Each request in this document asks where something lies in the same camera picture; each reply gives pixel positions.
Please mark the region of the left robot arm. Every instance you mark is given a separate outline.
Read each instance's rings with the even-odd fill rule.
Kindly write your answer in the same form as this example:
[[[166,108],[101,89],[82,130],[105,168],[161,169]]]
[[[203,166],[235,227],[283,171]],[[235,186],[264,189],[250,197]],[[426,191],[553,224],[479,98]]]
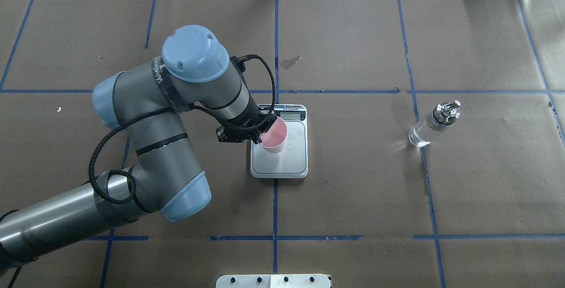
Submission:
[[[257,107],[243,75],[252,59],[265,66],[275,91],[261,56],[230,56],[212,31],[189,25],[168,36],[151,61],[97,85],[93,108],[110,132],[91,155],[87,182],[1,217],[1,274],[148,214],[176,222],[205,208],[210,187],[180,115],[213,117],[220,142],[260,143],[274,125],[276,93],[269,111]]]

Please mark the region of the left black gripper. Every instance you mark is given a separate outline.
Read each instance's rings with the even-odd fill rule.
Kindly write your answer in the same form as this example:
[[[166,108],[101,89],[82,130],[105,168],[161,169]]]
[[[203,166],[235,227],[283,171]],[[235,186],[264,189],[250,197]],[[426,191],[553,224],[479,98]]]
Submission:
[[[274,105],[248,105],[234,119],[222,120],[216,129],[219,142],[242,143],[246,140],[261,144],[262,135],[268,132],[277,120]]]

